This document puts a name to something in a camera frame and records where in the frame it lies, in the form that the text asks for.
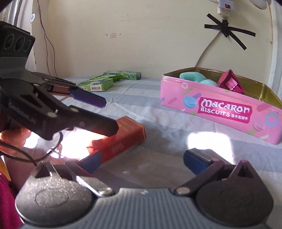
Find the red box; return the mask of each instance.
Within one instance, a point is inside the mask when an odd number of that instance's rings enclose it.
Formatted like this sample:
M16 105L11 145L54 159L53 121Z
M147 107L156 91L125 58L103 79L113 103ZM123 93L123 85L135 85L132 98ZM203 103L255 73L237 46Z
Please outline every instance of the red box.
M101 164L145 140L146 133L142 124L127 116L119 118L117 123L119 130L116 135L94 140L92 147L88 147L90 156L81 160L81 164L89 173L93 173Z

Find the black cable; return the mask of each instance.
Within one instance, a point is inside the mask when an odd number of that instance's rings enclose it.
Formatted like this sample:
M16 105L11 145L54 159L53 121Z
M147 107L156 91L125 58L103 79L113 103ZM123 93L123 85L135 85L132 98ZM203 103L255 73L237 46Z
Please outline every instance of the black cable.
M9 149L13 149L23 155L25 155L29 160L27 159L23 159L23 158L20 158L20 157L15 157L15 156L12 156L10 154L7 154L5 152L2 151L2 154L8 158L11 158L11 159L14 159L14 160L17 160L17 161L22 161L22 162L27 162L27 163L33 163L35 166L37 166L37 163L36 162L39 162L39 161L42 161L44 159L46 159L51 153L53 153L55 151L55 149L61 144L62 140L63 140L63 133L62 132L59 132L60 134L60 138L59 138L59 141L57 142L57 144L52 148L50 149L50 151L44 155L43 157L41 158L38 158L38 159L33 159L28 153L24 152L23 150L13 146L13 145L10 145L8 143L5 143L5 142L0 142L0 146L4 146L6 148L9 148Z
M203 57L205 56L206 52L210 49L210 47L212 46L212 44L215 42L215 40L219 37L220 32L217 33L217 35L212 39L212 41L208 44L208 46L204 49L204 51L202 52L202 54L200 55L195 67L199 67L199 65L202 62Z
M60 134L60 138L59 138L59 141L57 142L57 144L56 144L52 149L50 149L50 151L49 151L46 155L44 155L44 156L41 157L41 158L36 159L36 160L35 160L36 162L42 161L42 160L44 160L45 158L47 158L47 157L48 157L51 153L53 153L53 152L55 151L55 149L61 144L61 142L62 142L62 140L63 140L63 138L64 138L64 135L63 135L62 132L59 132L59 134Z
M49 66L48 66L48 48L47 48L47 41L46 41L46 38L47 40L49 41L50 45L52 46L53 48L53 53L54 53L54 69L55 69L55 74L58 78L58 75L57 75L57 71L56 71L56 62L55 62L55 48L54 46L52 45L51 41L49 40L49 38L47 37L47 34L46 34L46 31L45 31L45 28L43 26L43 23L42 23L42 19L41 19L41 9L40 9L40 4L39 4L39 1L37 0L37 3L38 3L38 11L39 11L39 17L40 17L40 24L42 26L42 29L44 30L44 40L45 40L45 43L46 43L46 52L47 52L47 57L46 57L46 61L47 61L47 68L48 68L48 71L49 71L49 74L50 74L50 70L49 70Z
M27 153L27 152L24 152L23 150L13 146L13 145L10 145L8 143L5 143L5 142L0 142L0 146L3 146L3 147L6 147L6 148L9 148L9 149L13 149L21 154L23 154L24 156L26 156L29 160L26 160L26 159L22 159L22 158L19 158L19 157L14 157L10 154L7 154L5 152L3 152L2 150L2 154L8 158L11 158L11 159L15 159L15 160L20 160L20 161L24 161L24 162L32 162L35 166L37 166L37 163L35 162L35 160Z

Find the fan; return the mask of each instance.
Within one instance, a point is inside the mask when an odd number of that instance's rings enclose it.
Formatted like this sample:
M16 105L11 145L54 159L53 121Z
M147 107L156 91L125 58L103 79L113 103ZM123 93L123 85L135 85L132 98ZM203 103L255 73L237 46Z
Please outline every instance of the fan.
M265 10L267 8L267 4L271 4L271 0L250 0L257 8L261 10Z

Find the cream wall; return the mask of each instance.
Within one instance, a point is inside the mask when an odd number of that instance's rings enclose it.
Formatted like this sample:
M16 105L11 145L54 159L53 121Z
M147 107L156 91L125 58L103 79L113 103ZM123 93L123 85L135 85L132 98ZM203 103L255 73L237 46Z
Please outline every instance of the cream wall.
M40 9L41 9L41 20L42 24L45 28L46 34L50 39L49 33L49 24L48 24L48 4L49 0L39 0ZM32 22L32 35L35 37L35 43L33 45L34 48L34 56L35 63L38 72L42 72L45 74L49 74L47 68L47 51L46 51L46 43L44 40L44 30L40 23L40 16L38 10L38 2L37 0L33 0L32 12L35 14L35 18ZM54 74L54 59L53 59L53 49L47 41L48 48L48 65L51 75Z
M267 83L272 56L269 9L235 0L229 25L253 31L234 32L243 50L222 34L210 45L200 67L226 71ZM217 15L208 0L49 0L48 33L55 47L59 77L94 76L109 70L141 71L160 78L193 67L218 33L204 29Z

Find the metal bolt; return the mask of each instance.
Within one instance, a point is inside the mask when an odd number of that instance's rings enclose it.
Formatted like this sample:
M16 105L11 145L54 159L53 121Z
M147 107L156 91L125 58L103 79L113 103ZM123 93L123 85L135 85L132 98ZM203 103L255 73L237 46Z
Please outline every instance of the metal bolt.
M57 114L54 113L54 112L48 112L47 115L48 115L49 117L51 117L51 118L57 117Z
M190 189L187 187L179 187L178 189L176 189L176 192L179 195L187 195L190 192Z
M114 193L114 190L110 187L99 188L98 192L101 196L110 196Z
M74 112L79 112L79 110L74 108L74 107L72 107L71 110L74 111Z

